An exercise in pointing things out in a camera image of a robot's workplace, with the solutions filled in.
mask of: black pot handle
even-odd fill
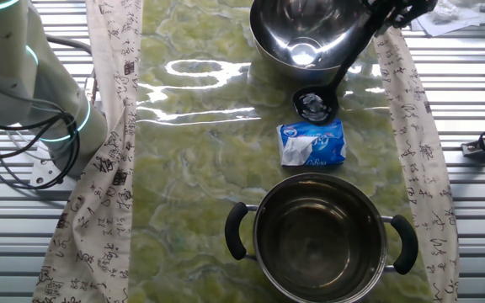
[[[246,257],[246,248],[244,248],[241,237],[239,236],[239,227],[244,216],[248,213],[248,207],[239,202],[233,206],[232,211],[229,212],[226,219],[226,228],[224,233],[226,235],[226,244],[229,252],[238,261]]]
[[[384,217],[384,221],[390,222],[402,239],[402,252],[394,262],[394,269],[399,274],[407,274],[418,256],[418,238],[409,221],[402,215],[395,215],[393,218]]]

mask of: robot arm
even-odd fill
[[[105,118],[51,50],[32,4],[0,0],[0,125],[33,125],[61,111],[73,116],[82,142],[69,172],[76,177],[104,143]],[[38,134],[40,130],[30,131]],[[61,170],[67,163],[69,139],[62,121],[41,137],[52,156],[59,158],[55,164]]]

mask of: table surface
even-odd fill
[[[89,43],[83,0],[33,3],[47,34]],[[424,32],[403,33],[424,82],[450,174],[460,236],[459,301],[485,303],[485,163],[464,158],[460,148],[485,130],[485,24],[431,39]],[[91,57],[68,47],[52,47],[83,85],[93,67]],[[0,141],[5,151],[15,149],[3,133]],[[21,178],[29,179],[31,158],[22,155],[8,162]],[[21,194],[0,182],[0,303],[30,302],[69,194],[65,190]]]

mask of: tissue pack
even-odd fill
[[[281,164],[286,166],[323,166],[345,160],[342,121],[317,126],[308,122],[280,125],[276,128]]]

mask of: white tissue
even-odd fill
[[[283,151],[280,151],[282,165],[303,165],[312,153],[312,143],[315,136],[300,136],[288,138]]]
[[[467,26],[483,24],[485,13],[480,13],[480,3],[439,0],[433,12],[426,13],[417,20],[428,34],[438,36]]]

